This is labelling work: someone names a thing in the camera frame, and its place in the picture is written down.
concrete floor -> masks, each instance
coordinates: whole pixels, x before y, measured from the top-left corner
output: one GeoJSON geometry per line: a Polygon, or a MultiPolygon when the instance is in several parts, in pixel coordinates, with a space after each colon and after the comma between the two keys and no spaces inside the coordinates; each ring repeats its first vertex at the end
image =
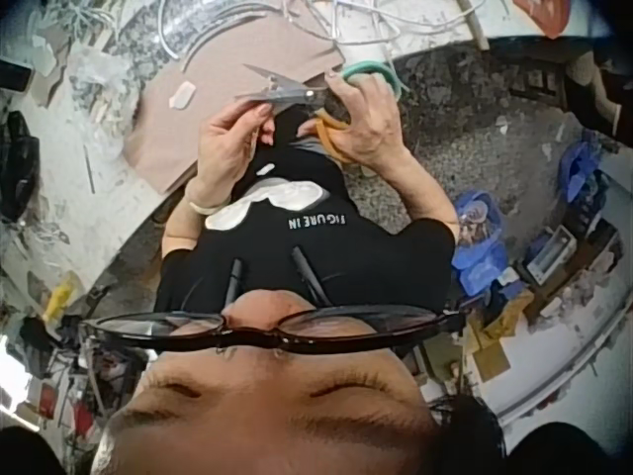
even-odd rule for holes
{"type": "MultiPolygon", "coordinates": [[[[582,127],[571,114],[510,96],[512,68],[470,46],[428,51],[396,67],[410,88],[401,100],[407,146],[451,199],[469,189],[492,193],[506,215],[508,251],[519,255],[557,221],[559,159],[582,127]]],[[[357,167],[345,175],[361,214],[392,233],[408,223],[400,198],[379,177],[357,167]]],[[[126,244],[105,278],[119,285],[99,315],[151,308],[161,234],[148,221],[126,244]]]]}

black eyeglass frame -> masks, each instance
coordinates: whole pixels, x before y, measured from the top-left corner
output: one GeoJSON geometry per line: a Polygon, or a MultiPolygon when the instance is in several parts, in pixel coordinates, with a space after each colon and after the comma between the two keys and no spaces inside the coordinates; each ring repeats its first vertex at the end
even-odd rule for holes
{"type": "Polygon", "coordinates": [[[459,332],[465,325],[466,315],[458,312],[437,315],[429,310],[412,306],[357,305],[328,307],[298,312],[285,317],[274,329],[269,331],[247,327],[232,329],[226,325],[226,318],[220,314],[194,314],[190,312],[160,312],[107,317],[84,322],[82,328],[85,330],[85,337],[87,338],[94,338],[109,344],[154,349],[156,351],[186,352],[208,348],[228,348],[231,346],[248,345],[265,349],[281,349],[297,354],[343,354],[416,344],[434,337],[439,333],[459,332]],[[299,336],[286,333],[280,329],[280,326],[282,326],[284,322],[306,315],[313,317],[350,316],[353,318],[353,314],[359,315],[363,313],[389,313],[393,317],[411,317],[419,315],[420,313],[427,313],[429,316],[435,316],[435,318],[403,330],[355,336],[299,336]],[[137,318],[141,316],[148,316],[148,319],[151,316],[187,317],[192,320],[221,318],[222,323],[216,329],[208,330],[207,332],[170,336],[114,332],[100,327],[100,325],[111,320],[137,318]]]}

wrist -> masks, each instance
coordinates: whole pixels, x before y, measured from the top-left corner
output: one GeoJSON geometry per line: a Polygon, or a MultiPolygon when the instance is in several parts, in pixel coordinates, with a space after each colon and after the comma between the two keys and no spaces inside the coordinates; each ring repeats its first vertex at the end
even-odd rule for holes
{"type": "Polygon", "coordinates": [[[226,203],[230,197],[230,190],[223,190],[196,176],[187,183],[185,196],[198,207],[214,208],[226,203]]]}
{"type": "Polygon", "coordinates": [[[380,166],[374,168],[374,171],[388,183],[400,181],[403,177],[411,178],[421,170],[422,165],[404,146],[395,153],[391,153],[380,166]]]}

black bag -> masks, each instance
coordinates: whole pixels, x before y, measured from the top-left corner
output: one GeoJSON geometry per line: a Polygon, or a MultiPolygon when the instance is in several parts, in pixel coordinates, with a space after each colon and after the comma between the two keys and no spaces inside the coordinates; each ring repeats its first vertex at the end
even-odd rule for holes
{"type": "Polygon", "coordinates": [[[0,128],[0,219],[17,223],[27,209],[40,171],[40,140],[20,112],[0,128]]]}

hand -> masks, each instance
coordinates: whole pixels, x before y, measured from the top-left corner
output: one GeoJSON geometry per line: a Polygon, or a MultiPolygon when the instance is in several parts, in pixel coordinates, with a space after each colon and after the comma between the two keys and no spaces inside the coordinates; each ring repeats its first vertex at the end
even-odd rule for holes
{"type": "Polygon", "coordinates": [[[273,144],[275,122],[270,104],[235,102],[200,126],[198,174],[187,184],[187,196],[203,208],[225,202],[244,176],[257,138],[273,144]]]}
{"type": "MultiPolygon", "coordinates": [[[[379,174],[396,166],[402,156],[409,156],[398,104],[382,74],[354,74],[345,82],[340,74],[331,72],[325,81],[351,116],[349,128],[329,132],[336,148],[379,174]]],[[[314,132],[315,119],[311,119],[299,127],[297,136],[314,132]]]]}

